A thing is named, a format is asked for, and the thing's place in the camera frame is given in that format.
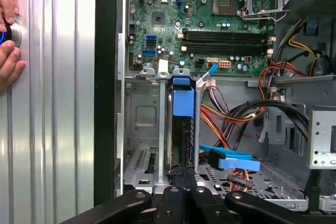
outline fingernail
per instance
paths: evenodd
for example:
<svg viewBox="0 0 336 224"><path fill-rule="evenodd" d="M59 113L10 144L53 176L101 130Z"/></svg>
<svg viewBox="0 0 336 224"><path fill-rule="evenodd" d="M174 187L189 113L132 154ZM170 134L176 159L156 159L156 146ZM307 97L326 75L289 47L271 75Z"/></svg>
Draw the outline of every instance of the fingernail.
<svg viewBox="0 0 336 224"><path fill-rule="evenodd" d="M13 17L10 17L8 19L8 23L13 24L15 22L15 19Z"/></svg>

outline blue object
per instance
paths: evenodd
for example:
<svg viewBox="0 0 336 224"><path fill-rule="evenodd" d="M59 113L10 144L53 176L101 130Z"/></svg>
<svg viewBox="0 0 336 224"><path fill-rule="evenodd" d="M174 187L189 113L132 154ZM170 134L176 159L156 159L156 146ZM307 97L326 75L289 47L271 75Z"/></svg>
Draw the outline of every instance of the blue object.
<svg viewBox="0 0 336 224"><path fill-rule="evenodd" d="M173 79L173 85L190 86L189 77L176 77Z"/></svg>
<svg viewBox="0 0 336 224"><path fill-rule="evenodd" d="M255 172L258 172L260 170L260 162L237 159L237 158L226 158L226 159L219 159L218 168L219 169L237 168L244 170L253 170Z"/></svg>
<svg viewBox="0 0 336 224"><path fill-rule="evenodd" d="M142 51L142 56L144 56L144 57L155 57L156 52L155 52L155 50L143 50Z"/></svg>
<svg viewBox="0 0 336 224"><path fill-rule="evenodd" d="M155 36L155 35L147 35L146 36L146 40L156 41L157 40L157 36Z"/></svg>
<svg viewBox="0 0 336 224"><path fill-rule="evenodd" d="M173 91L173 115L194 116L195 91L174 90Z"/></svg>
<svg viewBox="0 0 336 224"><path fill-rule="evenodd" d="M2 44L2 42L4 42L5 36L6 36L6 33L1 33L0 44Z"/></svg>
<svg viewBox="0 0 336 224"><path fill-rule="evenodd" d="M175 86L190 87L190 90L175 89ZM173 115L194 116L195 90L189 77L173 78Z"/></svg>
<svg viewBox="0 0 336 224"><path fill-rule="evenodd" d="M253 157L251 154L244 153L244 152L238 152L238 151L232 151L232 150L228 150L228 149L224 149L220 147L213 147L213 146L201 144L200 149L204 150L205 152L209 152L211 149L213 149L215 151L225 153L226 158L236 158L236 159L250 160L250 161L253 160Z"/></svg>
<svg viewBox="0 0 336 224"><path fill-rule="evenodd" d="M217 71L217 69L218 69L218 64L217 63L213 63L208 72L212 76Z"/></svg>

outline ram slot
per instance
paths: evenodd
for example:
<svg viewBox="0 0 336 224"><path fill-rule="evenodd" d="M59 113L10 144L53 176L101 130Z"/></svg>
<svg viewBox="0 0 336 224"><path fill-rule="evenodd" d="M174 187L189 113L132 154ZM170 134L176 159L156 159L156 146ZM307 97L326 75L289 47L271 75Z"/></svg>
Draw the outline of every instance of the ram slot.
<svg viewBox="0 0 336 224"><path fill-rule="evenodd" d="M249 39L255 41L265 41L267 36L263 34L252 34L252 33L221 33L217 31L188 31L186 29L182 30L185 38L227 38L227 39Z"/></svg>
<svg viewBox="0 0 336 224"><path fill-rule="evenodd" d="M264 44L264 40L256 40L252 38L242 38L242 39L236 39L236 38L222 38L222 37L214 37L210 38L207 36L200 36L200 37L189 37L187 36L184 38L185 41L188 42L200 42L200 43L235 43L235 44Z"/></svg>
<svg viewBox="0 0 336 224"><path fill-rule="evenodd" d="M186 43L184 51L193 54L226 54L230 56L263 56L267 51L265 46L217 45L203 43Z"/></svg>

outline blue latch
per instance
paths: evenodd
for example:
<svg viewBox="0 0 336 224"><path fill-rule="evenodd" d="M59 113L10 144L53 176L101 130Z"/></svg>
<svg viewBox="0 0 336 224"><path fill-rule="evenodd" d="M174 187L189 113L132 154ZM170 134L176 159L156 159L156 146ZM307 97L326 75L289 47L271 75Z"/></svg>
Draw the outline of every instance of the blue latch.
<svg viewBox="0 0 336 224"><path fill-rule="evenodd" d="M190 90L175 89L174 86L189 86ZM195 90L189 77L173 78L173 115L194 116Z"/></svg>

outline motherboard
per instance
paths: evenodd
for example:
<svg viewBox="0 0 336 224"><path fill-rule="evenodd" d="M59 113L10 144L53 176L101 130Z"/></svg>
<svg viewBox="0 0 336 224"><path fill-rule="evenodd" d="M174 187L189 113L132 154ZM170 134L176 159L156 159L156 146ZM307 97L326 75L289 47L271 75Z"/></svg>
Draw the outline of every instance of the motherboard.
<svg viewBox="0 0 336 224"><path fill-rule="evenodd" d="M277 0L130 0L131 70L169 61L170 72L259 74L272 57Z"/></svg>

